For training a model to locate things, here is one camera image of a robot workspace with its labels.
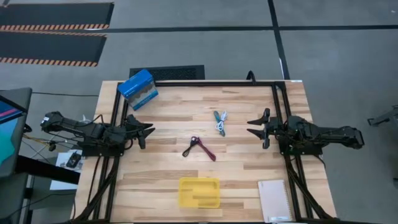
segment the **white notebook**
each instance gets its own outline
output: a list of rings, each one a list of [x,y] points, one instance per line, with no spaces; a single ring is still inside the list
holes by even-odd
[[[292,221],[284,180],[259,181],[260,201],[264,221]]]

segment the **computer screen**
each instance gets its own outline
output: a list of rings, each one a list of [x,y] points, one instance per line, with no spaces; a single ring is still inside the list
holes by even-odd
[[[24,114],[24,108],[5,97],[0,96],[0,124],[18,118]]]

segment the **yellow tray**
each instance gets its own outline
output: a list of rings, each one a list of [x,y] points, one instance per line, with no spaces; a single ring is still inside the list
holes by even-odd
[[[188,208],[218,208],[220,180],[217,178],[182,177],[178,188],[178,204]]]

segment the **wooden tabletop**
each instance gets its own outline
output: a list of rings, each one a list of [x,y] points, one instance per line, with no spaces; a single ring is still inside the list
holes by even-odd
[[[106,81],[101,87],[95,116],[103,114],[105,122],[110,122],[117,83]],[[303,83],[286,81],[286,86],[292,114],[312,121]],[[111,221],[263,222],[257,182],[284,179],[290,193],[285,162],[275,138],[270,136],[271,146],[265,150],[261,141],[246,131],[246,128],[260,129],[246,122],[261,117],[265,108],[271,109],[271,116],[276,115],[271,88],[159,87],[158,91],[159,96],[137,111],[129,108],[127,113],[134,114],[141,122],[153,123],[156,130],[147,138],[145,150],[140,150],[135,142],[121,158]],[[225,137],[215,129],[214,110],[228,112]],[[201,138],[216,155],[216,162],[199,146],[193,148],[188,157],[182,156],[192,136]],[[77,214],[86,206],[96,160],[91,157],[84,162],[76,193]],[[302,160],[309,191],[325,211],[335,217],[323,164],[313,156],[302,156]],[[220,208],[179,208],[181,177],[219,178]],[[299,189],[297,192],[304,217],[302,196]],[[107,198],[105,194],[100,218],[104,217]]]

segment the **blue cardboard box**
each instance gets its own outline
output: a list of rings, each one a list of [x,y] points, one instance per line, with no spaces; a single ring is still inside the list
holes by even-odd
[[[141,70],[129,80],[120,84],[118,90],[134,110],[138,110],[159,94],[155,86],[154,77],[146,69]]]

